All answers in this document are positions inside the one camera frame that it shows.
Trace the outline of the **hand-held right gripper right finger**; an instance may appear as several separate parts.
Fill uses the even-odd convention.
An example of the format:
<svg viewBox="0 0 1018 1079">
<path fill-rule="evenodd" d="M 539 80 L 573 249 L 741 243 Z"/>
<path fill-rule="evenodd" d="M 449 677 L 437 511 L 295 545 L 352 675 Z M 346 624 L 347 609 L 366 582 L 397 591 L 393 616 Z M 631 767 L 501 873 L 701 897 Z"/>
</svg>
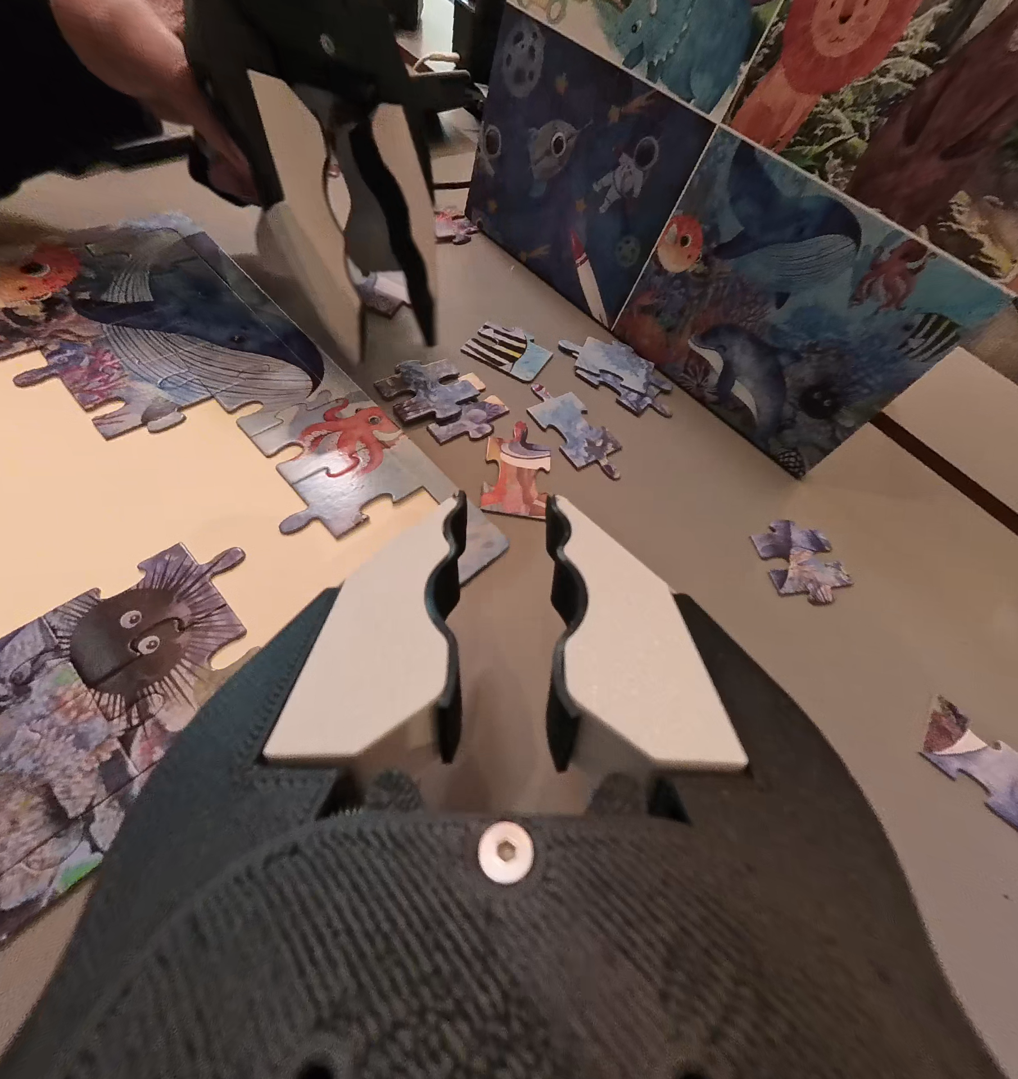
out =
<svg viewBox="0 0 1018 1079">
<path fill-rule="evenodd" d="M 545 513 L 557 773 L 739 774 L 748 759 L 678 595 L 564 495 Z"/>
</svg>

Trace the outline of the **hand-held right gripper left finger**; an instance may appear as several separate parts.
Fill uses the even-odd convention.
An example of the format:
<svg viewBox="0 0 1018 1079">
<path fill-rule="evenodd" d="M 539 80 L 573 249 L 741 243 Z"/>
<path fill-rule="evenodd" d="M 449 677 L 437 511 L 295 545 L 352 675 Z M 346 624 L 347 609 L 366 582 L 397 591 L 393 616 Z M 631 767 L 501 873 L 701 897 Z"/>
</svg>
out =
<svg viewBox="0 0 1018 1079">
<path fill-rule="evenodd" d="M 447 619 L 460 599 L 467 518 L 464 495 L 450 496 L 336 589 L 264 742 L 268 762 L 454 761 L 462 682 Z"/>
</svg>

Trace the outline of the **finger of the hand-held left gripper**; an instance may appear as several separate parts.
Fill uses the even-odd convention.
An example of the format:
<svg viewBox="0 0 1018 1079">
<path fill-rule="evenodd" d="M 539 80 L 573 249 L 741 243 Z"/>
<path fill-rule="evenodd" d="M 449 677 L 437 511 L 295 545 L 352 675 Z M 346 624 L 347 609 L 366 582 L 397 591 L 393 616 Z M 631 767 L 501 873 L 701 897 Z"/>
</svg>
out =
<svg viewBox="0 0 1018 1079">
<path fill-rule="evenodd" d="M 350 197 L 349 257 L 364 273 L 404 276 L 427 346 L 437 343 L 435 207 L 430 158 L 399 103 L 380 103 L 347 124 L 342 175 Z"/>
<path fill-rule="evenodd" d="M 268 211 L 280 250 L 332 340 L 337 361 L 357 365 L 364 315 L 345 236 L 327 199 L 327 144 L 314 113 L 274 76 L 250 71 L 250 85 L 283 199 Z"/>
</svg>

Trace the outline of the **striped fish puzzle piece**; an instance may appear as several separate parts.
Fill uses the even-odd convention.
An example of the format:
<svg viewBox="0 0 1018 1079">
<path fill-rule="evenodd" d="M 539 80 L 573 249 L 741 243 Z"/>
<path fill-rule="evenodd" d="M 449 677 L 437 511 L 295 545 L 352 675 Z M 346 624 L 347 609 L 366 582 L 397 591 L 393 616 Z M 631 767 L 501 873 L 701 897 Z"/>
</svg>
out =
<svg viewBox="0 0 1018 1079">
<path fill-rule="evenodd" d="M 535 341 L 533 334 L 517 327 L 504 327 L 489 320 L 460 346 L 463 356 L 481 361 L 516 381 L 533 384 L 553 358 L 553 353 Z"/>
</svg>

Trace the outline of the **black sea urchin puzzle piece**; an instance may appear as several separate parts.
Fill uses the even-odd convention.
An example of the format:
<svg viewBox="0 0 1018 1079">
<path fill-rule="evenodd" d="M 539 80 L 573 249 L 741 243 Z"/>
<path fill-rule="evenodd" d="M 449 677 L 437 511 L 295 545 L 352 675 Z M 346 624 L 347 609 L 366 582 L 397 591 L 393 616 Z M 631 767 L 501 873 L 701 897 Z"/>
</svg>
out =
<svg viewBox="0 0 1018 1079">
<path fill-rule="evenodd" d="M 76 601 L 73 622 L 58 636 L 103 715 L 126 726 L 184 725 L 213 658 L 246 634 L 214 583 L 245 559 L 229 547 L 201 563 L 177 544 L 142 561 L 131 588 Z"/>
</svg>

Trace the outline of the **ocean jigsaw puzzle board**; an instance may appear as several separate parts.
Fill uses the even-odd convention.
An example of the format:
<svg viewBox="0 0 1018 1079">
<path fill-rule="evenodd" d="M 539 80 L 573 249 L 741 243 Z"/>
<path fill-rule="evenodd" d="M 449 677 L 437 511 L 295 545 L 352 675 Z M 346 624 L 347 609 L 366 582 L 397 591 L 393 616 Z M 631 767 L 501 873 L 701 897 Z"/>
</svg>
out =
<svg viewBox="0 0 1018 1079">
<path fill-rule="evenodd" d="M 0 402 L 0 948 L 101 864 L 230 674 L 218 653 L 178 729 L 111 721 L 58 636 L 76 601 L 131 588 L 174 545 L 205 563 L 252 520 L 280 531 L 306 509 L 277 472 L 300 450 L 264 456 L 237 426 L 260 408 L 362 391 L 404 432 L 388 453 L 420 451 L 419 422 L 332 361 L 314 388 L 318 349 L 184 216 L 0 247 L 0 361 L 33 354 Z"/>
</svg>

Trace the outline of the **person's left forearm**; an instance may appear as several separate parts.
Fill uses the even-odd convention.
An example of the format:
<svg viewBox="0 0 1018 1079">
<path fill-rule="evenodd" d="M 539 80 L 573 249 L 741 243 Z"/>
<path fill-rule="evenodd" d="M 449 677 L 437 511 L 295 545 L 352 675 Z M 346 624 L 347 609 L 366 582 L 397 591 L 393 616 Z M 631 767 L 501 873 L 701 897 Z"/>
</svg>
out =
<svg viewBox="0 0 1018 1079">
<path fill-rule="evenodd" d="M 0 200 L 37 176 L 111 163 L 162 133 L 134 98 L 91 74 L 44 1 L 0 1 Z"/>
</svg>

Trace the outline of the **person's left hand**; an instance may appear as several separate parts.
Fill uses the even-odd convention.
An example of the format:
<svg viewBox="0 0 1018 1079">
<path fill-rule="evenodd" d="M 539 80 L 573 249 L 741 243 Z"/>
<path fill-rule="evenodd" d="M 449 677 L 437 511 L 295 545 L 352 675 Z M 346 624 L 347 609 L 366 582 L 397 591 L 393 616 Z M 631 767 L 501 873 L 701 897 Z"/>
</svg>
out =
<svg viewBox="0 0 1018 1079">
<path fill-rule="evenodd" d="M 199 88 L 184 47 L 184 2 L 50 1 L 58 31 L 91 74 L 159 120 L 186 126 L 207 155 L 213 189 L 259 201 L 246 155 Z"/>
</svg>

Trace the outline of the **white patch blue puzzle piece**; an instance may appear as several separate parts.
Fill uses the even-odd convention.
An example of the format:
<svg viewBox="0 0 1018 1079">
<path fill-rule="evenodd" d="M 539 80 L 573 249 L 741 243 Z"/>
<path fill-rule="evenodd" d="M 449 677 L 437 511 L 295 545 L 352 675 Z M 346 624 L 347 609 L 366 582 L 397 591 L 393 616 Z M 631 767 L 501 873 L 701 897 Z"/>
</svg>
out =
<svg viewBox="0 0 1018 1079">
<path fill-rule="evenodd" d="M 355 285 L 363 308 L 392 318 L 401 308 L 410 306 L 408 282 L 402 271 L 376 271 Z"/>
</svg>

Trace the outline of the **pile of loose puzzle pieces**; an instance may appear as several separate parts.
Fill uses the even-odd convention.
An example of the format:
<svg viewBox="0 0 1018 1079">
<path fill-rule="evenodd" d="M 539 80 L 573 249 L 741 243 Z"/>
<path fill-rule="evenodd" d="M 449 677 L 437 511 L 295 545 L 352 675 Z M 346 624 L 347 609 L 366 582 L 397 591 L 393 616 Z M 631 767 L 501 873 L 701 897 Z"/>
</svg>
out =
<svg viewBox="0 0 1018 1079">
<path fill-rule="evenodd" d="M 671 394 L 671 382 L 632 349 L 593 337 L 583 344 L 562 340 L 557 347 L 572 359 L 573 372 L 582 382 L 610 390 L 617 405 L 634 416 L 650 411 L 665 419 L 673 416 L 664 399 Z M 610 457 L 622 450 L 622 443 L 607 427 L 591 423 L 576 394 L 552 395 L 539 382 L 529 384 L 535 397 L 527 410 L 529 420 L 516 422 L 505 438 L 492 431 L 496 420 L 507 412 L 504 402 L 483 398 L 481 381 L 460 373 L 452 361 L 403 361 L 393 375 L 376 381 L 375 387 L 393 402 L 401 423 L 427 421 L 429 434 L 439 443 L 463 435 L 486 440 L 486 461 L 498 467 L 496 482 L 486 482 L 479 494 L 479 506 L 486 513 L 534 520 L 544 517 L 548 496 L 539 489 L 538 476 L 551 470 L 552 453 L 530 439 L 530 425 L 555 431 L 562 439 L 560 451 L 574 469 L 594 466 L 609 479 L 620 477 Z"/>
</svg>

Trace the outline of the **pink lined coral puzzle piece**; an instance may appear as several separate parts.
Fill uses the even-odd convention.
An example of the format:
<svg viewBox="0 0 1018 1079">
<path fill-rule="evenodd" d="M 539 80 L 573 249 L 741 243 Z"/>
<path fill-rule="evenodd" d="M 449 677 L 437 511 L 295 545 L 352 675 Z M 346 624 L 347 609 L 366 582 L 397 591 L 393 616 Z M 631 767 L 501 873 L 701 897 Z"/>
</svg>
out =
<svg viewBox="0 0 1018 1079">
<path fill-rule="evenodd" d="M 812 605 L 834 603 L 838 589 L 849 588 L 853 578 L 839 561 L 822 561 L 816 552 L 795 548 L 783 568 L 769 571 L 769 577 L 781 596 L 806 596 Z"/>
</svg>

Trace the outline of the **purple blue puzzle piece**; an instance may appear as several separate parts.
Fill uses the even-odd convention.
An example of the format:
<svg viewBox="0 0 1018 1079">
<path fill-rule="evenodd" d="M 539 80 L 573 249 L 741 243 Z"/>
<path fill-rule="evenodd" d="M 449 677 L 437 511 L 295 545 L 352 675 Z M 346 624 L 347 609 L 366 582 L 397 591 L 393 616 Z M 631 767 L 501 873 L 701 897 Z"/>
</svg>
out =
<svg viewBox="0 0 1018 1079">
<path fill-rule="evenodd" d="M 750 535 L 749 542 L 758 557 L 765 561 L 788 562 L 798 551 L 816 556 L 833 550 L 822 531 L 801 528 L 788 519 L 772 521 L 766 531 Z"/>
</svg>

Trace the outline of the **purple white tabbed puzzle piece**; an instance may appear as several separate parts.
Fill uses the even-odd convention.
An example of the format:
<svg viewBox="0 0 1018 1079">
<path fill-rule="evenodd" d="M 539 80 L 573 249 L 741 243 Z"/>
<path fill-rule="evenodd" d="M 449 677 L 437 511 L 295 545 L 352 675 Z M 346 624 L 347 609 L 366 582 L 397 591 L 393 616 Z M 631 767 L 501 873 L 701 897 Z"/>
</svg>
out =
<svg viewBox="0 0 1018 1079">
<path fill-rule="evenodd" d="M 950 779 L 965 776 L 976 782 L 986 806 L 1018 832 L 1018 752 L 1009 745 L 988 743 L 956 705 L 936 696 L 920 752 Z"/>
</svg>

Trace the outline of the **illustrated puzzle box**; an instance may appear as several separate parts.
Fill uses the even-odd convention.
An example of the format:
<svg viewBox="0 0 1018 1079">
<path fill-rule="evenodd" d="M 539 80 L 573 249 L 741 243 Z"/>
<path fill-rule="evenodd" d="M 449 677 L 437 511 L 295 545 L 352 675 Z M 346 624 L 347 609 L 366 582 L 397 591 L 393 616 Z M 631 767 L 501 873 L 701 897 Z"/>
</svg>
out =
<svg viewBox="0 0 1018 1079">
<path fill-rule="evenodd" d="M 507 2 L 467 215 L 801 477 L 1018 384 L 1018 1 Z"/>
</svg>

